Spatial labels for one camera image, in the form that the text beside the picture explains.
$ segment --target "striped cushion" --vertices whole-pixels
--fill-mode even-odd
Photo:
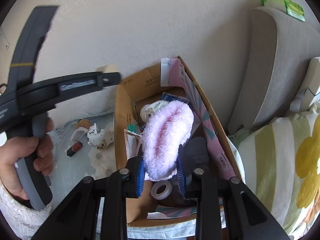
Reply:
[[[288,234],[305,218],[319,188],[319,114],[317,102],[308,112],[274,119],[238,147],[247,186]]]

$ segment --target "white fluffy sleeve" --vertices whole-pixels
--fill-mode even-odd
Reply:
[[[22,240],[29,240],[49,216],[51,205],[36,211],[16,201],[0,180],[0,210],[14,233]]]

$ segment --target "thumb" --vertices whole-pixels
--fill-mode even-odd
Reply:
[[[33,153],[38,146],[37,137],[14,137],[0,147],[1,164],[13,165],[19,158],[27,157]]]

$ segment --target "black handheld device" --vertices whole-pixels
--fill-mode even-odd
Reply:
[[[8,139],[16,136],[43,138],[47,111],[54,109],[56,103],[117,85],[121,80],[120,73],[91,72],[33,83],[37,56],[57,8],[35,7],[18,39],[8,84],[0,96],[0,132],[6,132]],[[52,192],[49,178],[33,168],[36,158],[36,152],[20,158],[15,168],[29,197],[27,205],[40,210],[50,203]]]

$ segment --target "metal screw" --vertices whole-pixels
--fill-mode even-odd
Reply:
[[[129,170],[127,168],[122,168],[121,170],[119,170],[120,174],[122,175],[126,175],[129,173]]]
[[[240,183],[240,179],[237,178],[237,177],[232,177],[232,178],[231,178],[231,182],[232,182],[233,184],[239,184],[239,183]]]
[[[90,176],[84,177],[84,178],[82,179],[82,182],[83,182],[84,184],[89,184],[91,181],[92,181],[92,177],[90,177]]]
[[[201,168],[196,168],[196,169],[194,170],[194,173],[197,174],[197,175],[202,175],[202,174],[204,174],[204,170],[201,169]]]

